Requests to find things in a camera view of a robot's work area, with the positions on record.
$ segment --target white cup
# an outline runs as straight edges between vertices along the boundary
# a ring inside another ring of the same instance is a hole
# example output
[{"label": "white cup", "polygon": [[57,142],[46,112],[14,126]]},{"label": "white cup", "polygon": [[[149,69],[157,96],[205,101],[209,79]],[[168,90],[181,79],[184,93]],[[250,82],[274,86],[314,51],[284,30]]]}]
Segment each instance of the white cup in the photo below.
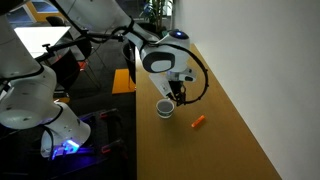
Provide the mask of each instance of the white cup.
[{"label": "white cup", "polygon": [[157,112],[161,118],[169,118],[174,110],[174,104],[170,99],[161,99],[157,102]]}]

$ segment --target white wall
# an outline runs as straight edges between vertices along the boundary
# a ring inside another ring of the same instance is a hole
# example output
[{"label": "white wall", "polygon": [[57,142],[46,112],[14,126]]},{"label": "white wall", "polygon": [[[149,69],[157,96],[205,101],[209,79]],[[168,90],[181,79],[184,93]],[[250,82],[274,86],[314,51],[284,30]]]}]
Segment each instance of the white wall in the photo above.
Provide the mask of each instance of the white wall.
[{"label": "white wall", "polygon": [[189,34],[283,179],[320,179],[320,1],[176,0]]}]

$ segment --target table surface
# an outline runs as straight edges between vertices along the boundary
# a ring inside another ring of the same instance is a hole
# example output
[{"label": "table surface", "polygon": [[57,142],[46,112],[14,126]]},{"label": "table surface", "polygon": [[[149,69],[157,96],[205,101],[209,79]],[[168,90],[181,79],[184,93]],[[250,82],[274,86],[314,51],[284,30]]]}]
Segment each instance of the table surface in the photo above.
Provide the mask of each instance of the table surface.
[{"label": "table surface", "polygon": [[36,58],[46,49],[43,44],[55,45],[61,37],[70,29],[67,27],[17,27],[14,31],[21,39],[33,58]]},{"label": "table surface", "polygon": [[[191,51],[208,67],[195,45]],[[191,59],[188,64],[198,67]],[[169,119],[156,113],[163,97],[148,74],[137,57],[138,180],[281,179],[211,70],[204,97],[176,107]],[[184,84],[189,100],[198,97],[204,84],[201,70],[195,83]],[[192,128],[201,115],[205,120]]]}]

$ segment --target wall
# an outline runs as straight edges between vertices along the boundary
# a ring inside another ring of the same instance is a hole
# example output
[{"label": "wall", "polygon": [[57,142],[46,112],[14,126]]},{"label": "wall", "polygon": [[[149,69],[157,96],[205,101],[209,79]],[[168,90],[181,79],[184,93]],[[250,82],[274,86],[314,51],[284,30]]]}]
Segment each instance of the wall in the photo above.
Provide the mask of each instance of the wall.
[{"label": "wall", "polygon": [[283,179],[320,179],[320,1],[176,0],[196,44]]}]

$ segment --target orange marker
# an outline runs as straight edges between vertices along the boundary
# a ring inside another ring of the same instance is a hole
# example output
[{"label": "orange marker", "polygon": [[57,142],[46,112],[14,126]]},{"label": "orange marker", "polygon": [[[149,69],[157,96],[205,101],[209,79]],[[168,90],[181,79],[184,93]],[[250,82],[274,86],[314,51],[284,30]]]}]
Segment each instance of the orange marker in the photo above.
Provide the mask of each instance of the orange marker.
[{"label": "orange marker", "polygon": [[194,123],[192,123],[191,127],[196,127],[202,120],[204,120],[204,115],[200,116]]}]

